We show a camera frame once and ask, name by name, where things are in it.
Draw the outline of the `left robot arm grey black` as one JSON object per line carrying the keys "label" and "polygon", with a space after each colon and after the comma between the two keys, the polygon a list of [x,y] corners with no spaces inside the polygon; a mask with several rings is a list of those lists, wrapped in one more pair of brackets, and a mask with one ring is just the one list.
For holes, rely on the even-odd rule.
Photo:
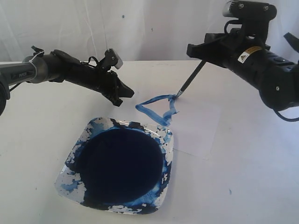
{"label": "left robot arm grey black", "polygon": [[122,98],[131,98],[134,91],[125,85],[111,68],[120,69],[123,61],[113,49],[107,49],[98,60],[91,56],[80,61],[61,50],[45,54],[43,49],[32,46],[33,55],[21,63],[0,66],[0,110],[3,112],[10,93],[21,83],[61,83],[67,81],[101,93],[114,106],[122,104]]}

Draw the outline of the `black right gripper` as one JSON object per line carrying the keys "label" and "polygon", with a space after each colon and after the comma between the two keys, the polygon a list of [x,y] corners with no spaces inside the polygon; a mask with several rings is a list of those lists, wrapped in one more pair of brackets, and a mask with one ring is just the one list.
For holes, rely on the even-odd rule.
{"label": "black right gripper", "polygon": [[227,68],[227,64],[234,57],[239,57],[242,50],[258,46],[269,49],[269,45],[254,35],[245,36],[239,42],[240,29],[232,29],[229,33],[207,33],[203,44],[188,44],[186,54],[190,58],[207,61],[211,64]]}

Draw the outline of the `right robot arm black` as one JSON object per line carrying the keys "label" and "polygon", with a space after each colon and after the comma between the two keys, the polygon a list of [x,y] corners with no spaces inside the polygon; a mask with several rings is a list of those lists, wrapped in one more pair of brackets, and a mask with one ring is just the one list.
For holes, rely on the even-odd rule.
{"label": "right robot arm black", "polygon": [[207,33],[204,43],[188,44],[187,55],[235,73],[259,91],[276,111],[299,105],[299,67],[270,52],[257,37]]}

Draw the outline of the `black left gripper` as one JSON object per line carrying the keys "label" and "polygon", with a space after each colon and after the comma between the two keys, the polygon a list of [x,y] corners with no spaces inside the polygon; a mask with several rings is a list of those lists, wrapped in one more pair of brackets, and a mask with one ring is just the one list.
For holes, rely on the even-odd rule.
{"label": "black left gripper", "polygon": [[135,93],[113,71],[99,72],[91,70],[90,78],[92,78],[90,89],[101,93],[114,106],[121,106],[123,101],[120,98],[131,98]]}

